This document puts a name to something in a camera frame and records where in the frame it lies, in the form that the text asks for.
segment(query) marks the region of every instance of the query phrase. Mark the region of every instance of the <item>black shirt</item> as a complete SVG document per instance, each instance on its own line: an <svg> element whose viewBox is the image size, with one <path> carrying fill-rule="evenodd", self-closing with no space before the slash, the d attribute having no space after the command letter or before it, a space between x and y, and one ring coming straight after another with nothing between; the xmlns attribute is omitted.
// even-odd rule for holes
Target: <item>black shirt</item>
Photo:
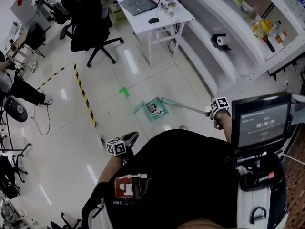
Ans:
<svg viewBox="0 0 305 229"><path fill-rule="evenodd" d="M163 132L109 183L97 185L83 208L82 226L88 228L89 213L104 198L114 229L171 229L197 218L236 227L239 173L232 154L231 145L223 140L185 130ZM136 182L142 186L140 198L118 198L116 178L139 174L147 175Z"/></svg>

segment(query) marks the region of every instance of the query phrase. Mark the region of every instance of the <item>green tape mark on floor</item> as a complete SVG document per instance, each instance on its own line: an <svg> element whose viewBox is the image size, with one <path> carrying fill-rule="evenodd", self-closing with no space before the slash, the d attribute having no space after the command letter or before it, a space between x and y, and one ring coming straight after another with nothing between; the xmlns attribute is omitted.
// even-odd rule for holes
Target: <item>green tape mark on floor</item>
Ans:
<svg viewBox="0 0 305 229"><path fill-rule="evenodd" d="M129 92L126 87L121 88L119 90L119 93L124 93L126 98L130 97Z"/></svg>

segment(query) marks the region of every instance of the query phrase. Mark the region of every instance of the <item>wooden floor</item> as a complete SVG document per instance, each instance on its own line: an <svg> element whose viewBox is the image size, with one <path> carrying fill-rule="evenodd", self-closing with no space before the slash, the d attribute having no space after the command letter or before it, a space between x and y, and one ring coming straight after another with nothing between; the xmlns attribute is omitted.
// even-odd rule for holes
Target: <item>wooden floor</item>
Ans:
<svg viewBox="0 0 305 229"><path fill-rule="evenodd" d="M300 128L287 155L305 162L304 125ZM305 166L285 158L283 167L287 181L287 202L289 205L286 229L305 229Z"/></svg>

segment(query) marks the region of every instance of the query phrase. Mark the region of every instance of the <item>black computer mouse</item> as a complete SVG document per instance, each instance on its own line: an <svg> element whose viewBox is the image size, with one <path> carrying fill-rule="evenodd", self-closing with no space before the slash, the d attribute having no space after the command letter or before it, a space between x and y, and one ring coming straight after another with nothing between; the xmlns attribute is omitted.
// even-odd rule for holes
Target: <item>black computer mouse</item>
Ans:
<svg viewBox="0 0 305 229"><path fill-rule="evenodd" d="M150 23L150 24L154 24L154 23L158 23L158 22L159 22L159 18L151 18L148 21L148 23Z"/></svg>

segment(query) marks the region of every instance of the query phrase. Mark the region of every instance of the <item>hazard tape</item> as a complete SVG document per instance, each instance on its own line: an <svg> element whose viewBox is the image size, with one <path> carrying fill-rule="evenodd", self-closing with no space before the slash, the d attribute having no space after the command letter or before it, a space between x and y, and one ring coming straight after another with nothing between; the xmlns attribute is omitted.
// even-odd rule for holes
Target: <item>hazard tape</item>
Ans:
<svg viewBox="0 0 305 229"><path fill-rule="evenodd" d="M80 80L80 77L78 75L78 72L77 72L77 69L76 69L76 63L73 63L73 67L74 67L74 71L75 71L75 75L76 75L76 78L77 78L77 82L78 82L78 85L80 86L80 90L81 90L81 94L82 96L84 97L85 101L86 101L86 104L87 104L87 108L88 108L88 111L89 111L89 114L91 116L91 119L93 121L93 124L94 124L94 128L96 128L96 120L94 118L94 115L93 115L93 112L92 112L92 109L90 107L90 104L89 104L89 101L87 99L87 96L86 96L86 93L81 85L81 80Z"/></svg>
<svg viewBox="0 0 305 229"><path fill-rule="evenodd" d="M63 71L65 67L61 68L59 71L57 71L52 77L50 77L44 84L42 84L40 87L37 88L37 90L41 89L47 82L49 82L54 76L56 76L60 71Z"/></svg>

